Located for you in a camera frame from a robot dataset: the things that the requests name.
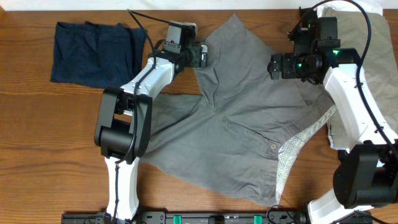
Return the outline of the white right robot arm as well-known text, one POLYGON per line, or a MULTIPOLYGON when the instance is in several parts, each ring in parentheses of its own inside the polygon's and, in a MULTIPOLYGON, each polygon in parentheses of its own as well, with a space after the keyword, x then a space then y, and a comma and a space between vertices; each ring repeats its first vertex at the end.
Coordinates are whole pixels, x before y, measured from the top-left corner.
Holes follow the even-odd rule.
POLYGON ((314 54, 274 54, 273 80, 309 79, 334 101, 349 140, 349 151, 333 174, 333 188, 312 200, 308 223, 342 223, 368 217, 367 210, 397 203, 397 133, 386 123, 364 78, 355 49, 314 54))

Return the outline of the grey shorts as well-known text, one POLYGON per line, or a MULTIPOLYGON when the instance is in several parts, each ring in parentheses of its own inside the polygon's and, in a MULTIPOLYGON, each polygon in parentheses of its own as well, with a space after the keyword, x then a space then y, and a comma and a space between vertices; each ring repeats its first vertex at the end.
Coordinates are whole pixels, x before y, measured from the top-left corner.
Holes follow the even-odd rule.
POLYGON ((273 50, 231 16, 205 41, 199 95, 160 94, 141 162, 208 190, 279 203, 302 146, 336 108, 325 89, 272 80, 273 50))

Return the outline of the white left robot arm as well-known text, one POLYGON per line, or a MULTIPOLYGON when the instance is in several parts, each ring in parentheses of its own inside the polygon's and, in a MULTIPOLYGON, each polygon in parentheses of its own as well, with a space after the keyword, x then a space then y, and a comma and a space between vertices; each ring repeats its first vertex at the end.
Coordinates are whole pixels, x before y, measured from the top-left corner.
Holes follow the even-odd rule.
POLYGON ((205 68, 205 44, 182 47, 165 42, 127 84, 102 94, 95 130, 109 174, 109 203, 104 223, 130 223, 139 208, 137 171, 150 140, 152 105, 160 91, 186 67, 205 68))

